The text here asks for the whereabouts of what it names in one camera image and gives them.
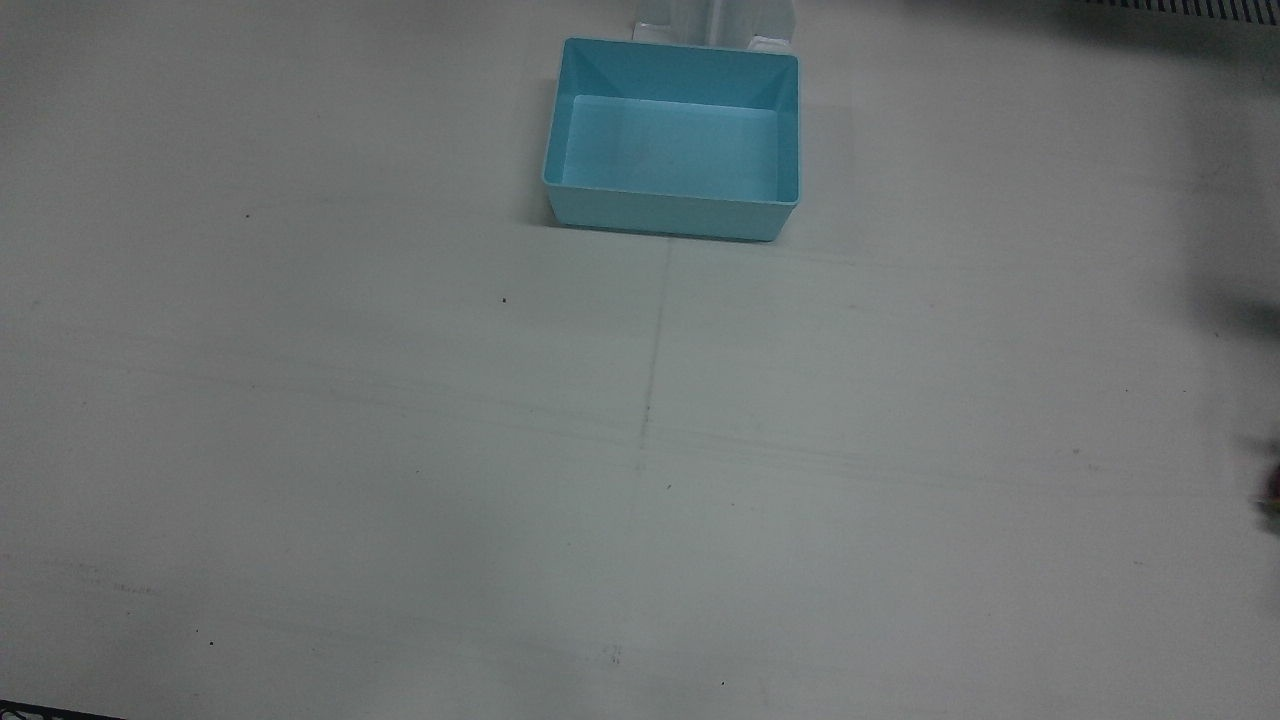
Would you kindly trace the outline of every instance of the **white object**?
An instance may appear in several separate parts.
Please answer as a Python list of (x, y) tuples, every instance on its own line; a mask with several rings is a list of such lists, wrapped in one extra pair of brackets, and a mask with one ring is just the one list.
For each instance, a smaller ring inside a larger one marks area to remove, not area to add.
[(790, 53), (791, 0), (640, 0), (632, 40)]

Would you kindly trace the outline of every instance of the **light blue plastic bin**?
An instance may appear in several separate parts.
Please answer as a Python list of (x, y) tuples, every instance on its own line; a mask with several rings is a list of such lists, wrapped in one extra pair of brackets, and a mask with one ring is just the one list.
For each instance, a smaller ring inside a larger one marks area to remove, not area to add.
[(571, 37), (543, 181), (566, 225), (773, 240), (800, 200), (791, 55)]

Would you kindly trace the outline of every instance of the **stain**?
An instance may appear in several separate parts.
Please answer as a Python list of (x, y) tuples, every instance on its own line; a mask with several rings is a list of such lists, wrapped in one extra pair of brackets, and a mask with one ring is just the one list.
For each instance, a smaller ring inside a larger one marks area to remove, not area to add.
[(155, 591), (155, 588), (146, 585), (127, 585), (124, 583), (114, 583), (111, 588), (118, 589), (120, 592), (127, 592), (129, 594), (150, 594), (150, 596), (160, 594)]

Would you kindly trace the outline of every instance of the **dark object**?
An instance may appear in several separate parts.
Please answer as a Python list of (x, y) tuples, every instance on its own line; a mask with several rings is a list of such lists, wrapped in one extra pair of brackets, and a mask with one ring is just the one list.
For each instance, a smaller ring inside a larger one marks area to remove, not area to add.
[(1276, 0), (1084, 0), (1093, 5), (1111, 5), (1130, 10), (1156, 10), (1175, 15), (1194, 15), (1215, 20), (1240, 20), (1274, 26)]
[(1272, 520), (1280, 520), (1280, 466), (1267, 478), (1267, 484), (1258, 497), (1258, 510)]
[(87, 712), (74, 712), (72, 710), (58, 710), (54, 707), (41, 707), (24, 702), (0, 700), (0, 720), (122, 720), (120, 717), (108, 717), (106, 715), (90, 715)]

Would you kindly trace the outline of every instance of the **black vent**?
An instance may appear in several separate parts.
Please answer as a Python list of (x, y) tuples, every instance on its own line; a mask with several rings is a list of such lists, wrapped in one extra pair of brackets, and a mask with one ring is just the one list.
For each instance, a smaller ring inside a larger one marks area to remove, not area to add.
[(1175, 15), (1194, 15), (1215, 20), (1239, 20), (1263, 26), (1276, 24), (1276, 0), (1084, 0), (1132, 10), (1156, 10)]

